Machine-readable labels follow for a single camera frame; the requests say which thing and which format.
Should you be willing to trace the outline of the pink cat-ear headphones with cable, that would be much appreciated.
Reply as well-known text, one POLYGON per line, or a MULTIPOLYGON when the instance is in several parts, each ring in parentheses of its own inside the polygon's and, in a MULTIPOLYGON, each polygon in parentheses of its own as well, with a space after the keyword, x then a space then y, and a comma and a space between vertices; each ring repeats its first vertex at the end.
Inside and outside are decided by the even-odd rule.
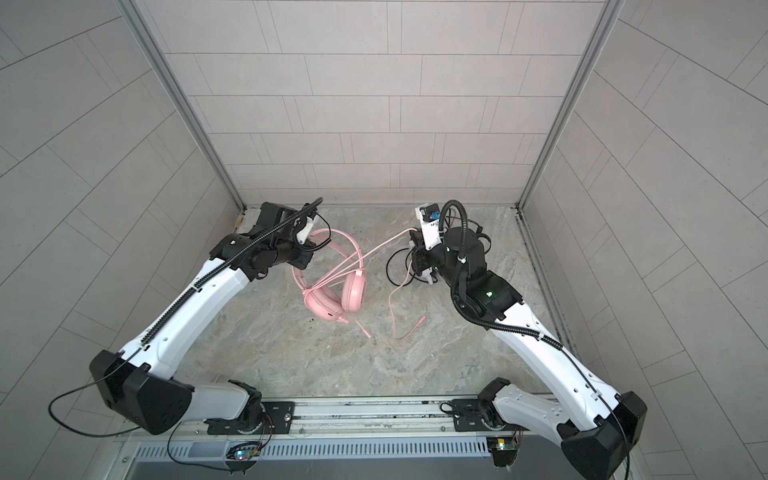
POLYGON ((367 288, 364 260, 382 247, 411 232, 414 232, 414 229, 406 229, 366 254, 351 235, 341 230, 323 228, 310 233, 302 247, 307 246, 310 240, 320 237, 323 241, 328 240, 327 246, 344 259, 312 284, 305 281, 301 270, 297 267, 291 268, 292 277, 301 291, 305 307, 321 320, 345 324, 352 322, 368 339, 372 339, 372 335, 360 321, 352 316, 352 313, 361 309, 367 288))

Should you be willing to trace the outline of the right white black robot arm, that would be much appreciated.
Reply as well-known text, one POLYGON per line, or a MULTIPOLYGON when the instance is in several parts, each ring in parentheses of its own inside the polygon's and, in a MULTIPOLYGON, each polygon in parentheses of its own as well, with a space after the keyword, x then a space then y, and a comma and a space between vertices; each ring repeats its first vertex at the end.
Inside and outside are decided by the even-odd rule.
POLYGON ((488 269, 475 232, 462 227, 441 230, 431 222, 412 239, 416 272, 441 277, 458 314, 500 338, 555 397, 543 400, 495 380, 478 397, 491 418, 558 445, 585 479, 609 479, 619 467, 629 467, 648 412, 645 402, 633 391, 618 392, 556 340, 522 295, 488 269))

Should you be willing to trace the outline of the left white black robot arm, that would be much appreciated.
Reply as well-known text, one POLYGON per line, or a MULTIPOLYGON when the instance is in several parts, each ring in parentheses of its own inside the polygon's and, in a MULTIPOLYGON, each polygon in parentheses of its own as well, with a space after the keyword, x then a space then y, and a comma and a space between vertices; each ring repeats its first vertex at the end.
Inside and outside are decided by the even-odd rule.
POLYGON ((263 426, 260 392, 240 381, 193 386, 174 375, 219 311, 250 282, 287 263, 305 268, 320 199, 296 210, 265 202, 245 234, 225 236, 189 286, 118 352, 103 350, 89 370, 105 406, 153 434, 203 421, 211 434, 249 434, 263 426))

